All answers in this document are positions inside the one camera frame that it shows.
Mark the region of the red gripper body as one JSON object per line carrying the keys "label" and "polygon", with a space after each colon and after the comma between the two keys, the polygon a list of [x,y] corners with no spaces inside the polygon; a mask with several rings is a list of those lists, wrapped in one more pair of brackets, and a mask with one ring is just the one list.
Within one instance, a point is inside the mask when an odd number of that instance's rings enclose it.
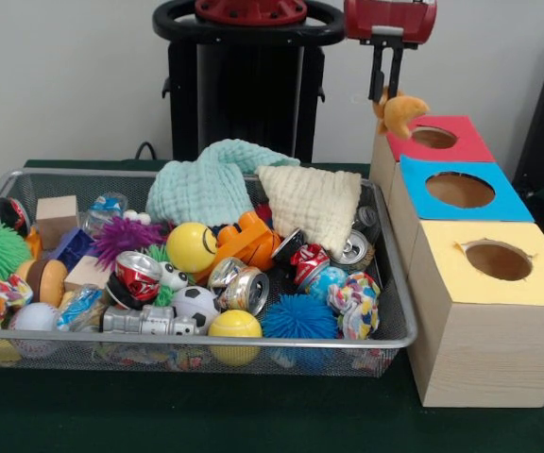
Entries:
{"label": "red gripper body", "polygon": [[346,36],[359,41],[399,37],[406,43],[423,44],[432,35],[436,13],[436,1],[347,0]]}

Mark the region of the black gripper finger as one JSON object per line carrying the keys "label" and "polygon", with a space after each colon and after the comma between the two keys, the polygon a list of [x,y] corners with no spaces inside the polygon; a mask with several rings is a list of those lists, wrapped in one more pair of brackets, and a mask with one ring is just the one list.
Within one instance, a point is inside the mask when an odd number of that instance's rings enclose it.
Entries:
{"label": "black gripper finger", "polygon": [[384,44],[380,40],[372,40],[373,45],[373,60],[371,67],[371,78],[369,87],[369,99],[380,100],[383,94],[384,74],[383,65],[383,50]]}
{"label": "black gripper finger", "polygon": [[400,83],[400,68],[403,57],[403,45],[396,44],[392,46],[392,62],[390,68],[390,77],[388,84],[388,94],[397,95]]}

